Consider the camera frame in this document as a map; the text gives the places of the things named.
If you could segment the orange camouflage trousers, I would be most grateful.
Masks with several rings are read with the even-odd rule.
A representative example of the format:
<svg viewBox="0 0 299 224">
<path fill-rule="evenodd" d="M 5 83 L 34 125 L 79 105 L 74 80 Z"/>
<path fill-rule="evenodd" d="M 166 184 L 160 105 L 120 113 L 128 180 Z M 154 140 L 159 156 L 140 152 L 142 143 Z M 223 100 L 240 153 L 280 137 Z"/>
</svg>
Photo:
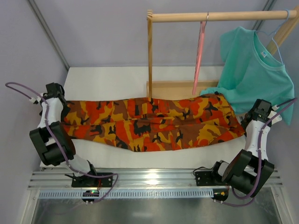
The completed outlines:
<svg viewBox="0 0 299 224">
<path fill-rule="evenodd" d="M 220 93 L 182 100 L 68 101 L 62 124 L 73 139 L 133 152 L 205 147 L 245 133 Z"/>
</svg>

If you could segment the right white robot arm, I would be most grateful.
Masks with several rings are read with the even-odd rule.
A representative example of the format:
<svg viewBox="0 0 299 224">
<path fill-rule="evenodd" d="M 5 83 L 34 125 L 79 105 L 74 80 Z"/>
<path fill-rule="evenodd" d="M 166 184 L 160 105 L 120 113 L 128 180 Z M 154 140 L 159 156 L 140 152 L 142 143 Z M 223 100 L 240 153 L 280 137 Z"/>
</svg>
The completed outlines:
<svg viewBox="0 0 299 224">
<path fill-rule="evenodd" d="M 251 198 L 256 196 L 274 171 L 266 152 L 272 125 L 269 116 L 273 113 L 270 102 L 262 99 L 255 101 L 241 121 L 246 135 L 245 148 L 230 163 L 215 163 L 211 172 L 214 184 L 228 184 Z"/>
</svg>

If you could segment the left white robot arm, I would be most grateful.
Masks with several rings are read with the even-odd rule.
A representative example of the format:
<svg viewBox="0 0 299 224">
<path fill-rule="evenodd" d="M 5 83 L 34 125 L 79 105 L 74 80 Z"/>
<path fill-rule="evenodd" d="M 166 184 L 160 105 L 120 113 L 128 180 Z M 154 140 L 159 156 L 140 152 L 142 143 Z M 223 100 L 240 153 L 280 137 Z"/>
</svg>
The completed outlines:
<svg viewBox="0 0 299 224">
<path fill-rule="evenodd" d="M 71 186 L 95 187 L 97 175 L 94 166 L 76 154 L 75 146 L 63 128 L 61 121 L 70 108 L 64 98 L 64 89 L 58 83 L 46 85 L 46 93 L 37 100 L 42 106 L 41 121 L 30 131 L 30 139 L 44 165 L 66 167 L 72 171 L 67 177 L 72 179 Z"/>
</svg>

